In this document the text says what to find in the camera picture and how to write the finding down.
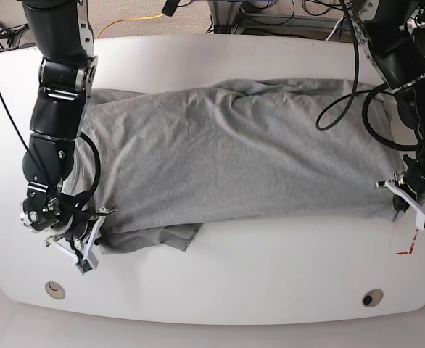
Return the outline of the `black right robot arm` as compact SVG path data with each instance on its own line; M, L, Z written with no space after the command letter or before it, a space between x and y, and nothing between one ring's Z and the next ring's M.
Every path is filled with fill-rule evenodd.
M23 1L22 8L43 56L32 133L22 161L28 181L22 208L34 231L51 231L73 245L101 217L86 206L99 185L101 160L94 142L81 131L97 66L88 3ZM93 153L94 179L90 188L71 196L62 193L62 186L74 168L77 138Z

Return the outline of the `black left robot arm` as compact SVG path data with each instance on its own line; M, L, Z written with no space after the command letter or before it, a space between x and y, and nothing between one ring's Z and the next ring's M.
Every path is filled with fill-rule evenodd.
M382 182L381 188L393 194L393 206L406 211L425 200L425 56L419 51L407 22L422 9L425 1L354 1L352 18L357 40L366 56L383 79L383 84L369 91L362 108L362 121L379 143L399 152L415 152L414 158L404 155L407 166L393 182ZM403 124L411 129L417 142L397 144L378 134L369 123L368 109L377 94L392 93Z

